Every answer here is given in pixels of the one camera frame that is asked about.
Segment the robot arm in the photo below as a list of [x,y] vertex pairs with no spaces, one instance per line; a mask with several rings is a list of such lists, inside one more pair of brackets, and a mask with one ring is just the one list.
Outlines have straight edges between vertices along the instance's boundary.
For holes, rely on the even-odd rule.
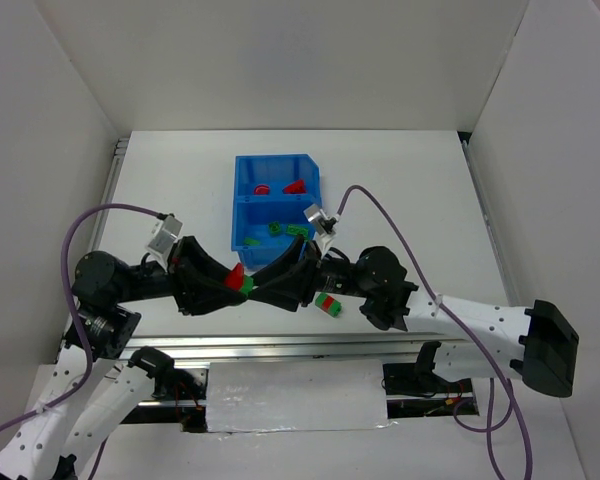
[[[119,355],[139,315],[119,307],[133,300],[172,296],[184,315],[204,315],[247,300],[289,311],[309,305],[317,292],[364,298],[360,312],[380,330],[433,332],[470,340],[442,310],[458,314],[494,355],[510,378],[530,388],[567,397],[573,388],[578,335],[555,305],[536,301],[533,308],[501,307],[438,295],[435,300],[405,280],[407,270],[386,247],[365,249],[352,263],[323,255],[317,242],[298,236],[287,251],[253,276],[255,288],[242,292],[225,284],[230,270],[212,259],[195,237],[169,245],[162,262],[128,266],[106,252],[85,255],[76,267],[73,293],[96,353],[116,345]],[[78,343],[72,328],[67,340]],[[423,346],[416,365],[422,376],[453,382],[490,377],[492,368],[473,346],[448,351],[440,342]]]
[[[138,313],[119,305],[134,300],[172,296],[183,315],[204,315],[247,300],[296,311],[309,305],[316,292],[326,292],[364,298],[360,312],[380,330],[441,333],[469,340],[440,308],[444,303],[486,345],[509,377],[521,378],[546,395],[571,395],[578,335],[553,304],[538,300],[532,309],[525,309],[442,295],[432,299],[405,280],[407,270],[386,247],[364,250],[355,263],[326,255],[323,250],[333,239],[334,221],[318,213],[310,218],[320,227],[316,228],[318,241],[305,243],[297,237],[283,255],[251,277],[255,288],[250,291],[226,282],[230,270],[212,259],[195,237],[177,240],[179,222],[172,216],[166,217],[148,246],[155,261],[129,266],[106,252],[85,255],[76,266],[72,292],[80,301],[78,313],[91,345],[93,372],[68,400],[43,409],[84,372],[84,352],[72,325],[54,376],[36,405],[41,413],[24,423],[0,453],[0,480],[72,478],[140,400],[173,381],[173,360],[145,347],[134,354],[121,379],[85,410],[140,320]],[[492,376],[491,366],[470,343],[427,342],[414,371],[434,383]]]

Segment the wire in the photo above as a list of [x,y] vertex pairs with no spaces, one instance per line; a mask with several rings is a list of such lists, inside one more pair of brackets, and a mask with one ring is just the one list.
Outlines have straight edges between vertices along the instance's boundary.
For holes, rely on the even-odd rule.
[[[400,240],[400,243],[402,243],[402,246],[404,247],[405,251],[407,252],[407,255],[409,256],[409,259],[411,260],[413,267],[416,269],[416,273],[418,274],[418,277],[420,278],[420,281],[422,282],[422,285],[424,286],[425,290],[427,291],[427,293],[429,294],[431,299],[436,301],[437,300],[436,294],[433,291],[433,289],[431,288],[431,285],[429,284],[429,282],[427,281],[427,278],[425,277],[424,272],[422,271],[422,268],[420,268],[420,264],[416,260],[416,257],[414,255],[413,251],[411,250],[411,247],[405,240],[404,236],[400,232],[400,229],[398,229],[398,226],[395,224],[395,222],[393,221],[393,219],[391,218],[389,213],[384,209],[384,207],[380,204],[380,202],[378,202],[378,200],[371,194],[371,192],[369,192],[369,190],[367,190],[366,188],[364,188],[360,185],[351,185],[349,188],[347,188],[346,192],[344,193],[344,196],[342,197],[342,201],[340,202],[340,206],[338,207],[338,215],[342,215],[342,212],[344,212],[344,208],[347,204],[347,200],[349,199],[349,195],[351,195],[351,192],[353,192],[354,190],[358,190],[358,191],[364,193],[369,198],[369,200],[371,200],[371,202],[376,206],[376,208],[380,211],[380,213],[385,218],[385,220],[389,223],[393,232],[396,234],[396,236]],[[524,417],[522,415],[522,410],[520,409],[520,405],[518,404],[518,401],[516,400],[515,394],[513,392],[513,386],[510,386],[510,384],[507,381],[507,378],[504,375],[504,372],[502,371],[502,369],[496,362],[495,358],[493,358],[493,355],[491,355],[491,353],[489,352],[487,347],[484,345],[484,343],[482,343],[482,341],[473,332],[473,330],[471,330],[460,319],[460,317],[458,317],[455,313],[453,313],[451,311],[451,309],[449,309],[449,307],[447,307],[444,303],[440,303],[439,307],[440,307],[440,310],[442,310],[444,313],[446,313],[462,329],[462,331],[471,339],[471,341],[476,344],[476,346],[478,347],[480,352],[482,352],[482,355],[484,355],[487,362],[489,362],[489,365],[491,365],[491,368],[493,368],[493,371],[495,372],[496,376],[498,377],[498,380],[500,380],[500,383],[504,387],[504,390],[507,393],[507,396],[509,397],[509,401],[511,402],[511,408],[513,409],[513,412],[518,421],[518,425],[520,427],[520,433],[522,435],[522,442],[524,444],[524,453],[525,453],[524,479],[530,480],[531,475],[533,473],[533,453],[531,451],[531,437],[529,436],[529,430],[527,429],[527,424],[524,421]],[[491,465],[492,465],[494,471],[496,472],[496,475],[502,475],[500,472],[500,468],[498,467],[498,464],[495,460],[495,457],[493,456],[493,444],[491,441],[492,427],[489,425],[488,415],[487,415],[487,432],[486,433],[487,433],[487,452],[489,453],[489,460],[491,461]]]
[[[490,380],[489,396],[495,396],[495,382],[493,381],[493,378],[491,378],[489,380]],[[472,401],[473,401],[473,398],[465,398],[464,400],[461,400],[458,403],[456,403],[455,406],[453,407],[453,419],[456,421],[456,423],[458,425],[460,425],[465,430],[469,430],[470,432],[475,432],[475,433],[487,433],[487,428],[472,427],[472,426],[464,423],[458,417],[458,410],[460,410],[460,408],[463,405],[466,405],[467,403],[472,402]],[[511,402],[509,402],[509,408],[507,409],[507,413],[505,414],[504,418],[502,420],[500,420],[500,422],[497,425],[494,425],[493,427],[491,427],[491,431],[495,432],[496,430],[504,427],[504,425],[509,421],[509,418],[511,417],[512,413],[513,413],[513,406],[511,405]]]
[[335,247],[330,247],[328,251],[335,253],[341,259],[346,260],[347,263],[351,263],[351,260],[349,260],[349,257],[347,257],[342,250],[335,248]]
[[102,460],[102,454],[104,453],[104,447],[107,446],[108,438],[104,439],[104,442],[100,444],[100,448],[98,449],[98,455],[96,456],[96,461],[93,462],[93,467],[91,467],[91,473],[87,480],[93,480],[93,477],[96,476],[96,472],[98,471],[98,467],[100,466],[100,460]]
[[[82,388],[82,386],[86,383],[89,376],[91,375],[91,371],[93,369],[93,356],[91,355],[91,345],[89,345],[89,339],[87,338],[87,332],[82,325],[82,321],[80,320],[80,316],[78,314],[78,308],[76,307],[75,301],[73,300],[73,293],[71,293],[71,280],[69,278],[69,247],[71,246],[71,240],[73,240],[73,236],[78,230],[78,227],[91,215],[94,215],[102,210],[109,209],[118,209],[118,210],[130,210],[132,212],[144,213],[146,215],[150,215],[152,217],[159,218],[162,214],[158,212],[154,212],[153,210],[149,210],[143,207],[136,207],[135,205],[127,205],[126,203],[104,203],[102,205],[98,205],[96,207],[90,208],[83,212],[78,218],[74,220],[74,222],[67,230],[67,233],[64,237],[64,241],[62,242],[62,249],[60,252],[60,275],[62,278],[62,290],[64,292],[64,298],[67,301],[67,306],[69,307],[69,313],[71,314],[71,320],[76,329],[76,333],[78,334],[78,339],[80,340],[80,346],[85,352],[85,358],[87,366],[85,368],[84,374],[82,378],[78,381],[78,383],[72,387],[70,390],[67,390],[65,393],[55,398],[51,402],[47,403],[42,410],[53,408],[60,403],[64,402],[71,395],[76,393],[78,390]],[[11,428],[19,423],[30,420],[31,418],[41,413],[42,410],[32,410],[30,412],[25,413],[19,417],[14,418],[13,420],[9,420],[6,423],[0,425],[0,432]]]

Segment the green block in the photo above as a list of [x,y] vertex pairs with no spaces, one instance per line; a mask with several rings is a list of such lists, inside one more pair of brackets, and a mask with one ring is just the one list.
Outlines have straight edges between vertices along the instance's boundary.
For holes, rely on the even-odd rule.
[[328,313],[332,317],[337,317],[338,315],[340,315],[340,312],[342,311],[342,304],[334,298],[331,305],[329,305],[328,308],[325,308],[324,304],[325,304],[325,301],[328,300],[328,298],[329,298],[329,295],[327,295],[326,293],[321,293],[320,295],[318,295],[318,298],[316,298],[315,305],[320,310]]
[[260,240],[256,240],[255,238],[251,238],[251,237],[245,237],[244,244],[248,245],[250,247],[255,247],[257,245],[260,245]]
[[287,235],[295,237],[296,235],[302,235],[306,240],[309,240],[309,229],[301,227],[299,225],[287,225]]
[[253,278],[245,275],[244,283],[240,288],[240,292],[244,293],[245,295],[249,295],[249,293],[251,293],[251,290],[253,290]]
[[329,307],[329,310],[327,310],[327,313],[329,315],[331,315],[332,317],[337,317],[338,315],[340,315],[341,311],[342,311],[342,304],[336,300],[335,302],[333,302],[333,305],[331,305]]
[[277,237],[278,235],[282,235],[282,227],[278,222],[271,222],[269,225],[269,235],[272,237]]

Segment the white table surface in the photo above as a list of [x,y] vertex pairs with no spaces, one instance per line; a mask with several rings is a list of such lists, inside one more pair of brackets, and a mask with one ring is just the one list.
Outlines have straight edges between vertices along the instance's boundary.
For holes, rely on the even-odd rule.
[[[506,297],[460,142],[438,131],[134,132],[113,201],[174,212],[183,235],[228,267],[236,155],[308,153],[320,167],[324,208],[335,213],[346,188],[374,193],[401,227],[434,288],[505,304]],[[99,248],[127,263],[144,254],[154,220],[112,211]],[[385,220],[354,192],[336,246],[357,258],[368,246],[391,248],[419,283]],[[257,302],[204,317],[184,317],[171,298],[129,304],[142,313],[135,336],[378,333],[358,312],[361,299],[340,299],[333,319],[311,306],[290,313]]]

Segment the blue plastic bin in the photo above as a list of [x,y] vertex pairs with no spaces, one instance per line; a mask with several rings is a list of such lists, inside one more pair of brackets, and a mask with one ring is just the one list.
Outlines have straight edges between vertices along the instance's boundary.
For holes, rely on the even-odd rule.
[[[282,192],[300,179],[304,180],[307,193]],[[254,195],[254,189],[263,184],[269,186],[269,194]],[[269,235],[269,223],[280,223],[283,232],[288,224],[307,227],[313,238],[315,230],[304,216],[305,208],[313,203],[322,206],[320,169],[309,155],[236,157],[231,250],[238,252],[240,261],[250,270],[268,265],[293,241],[286,233]],[[260,245],[245,245],[245,238],[258,240]]]

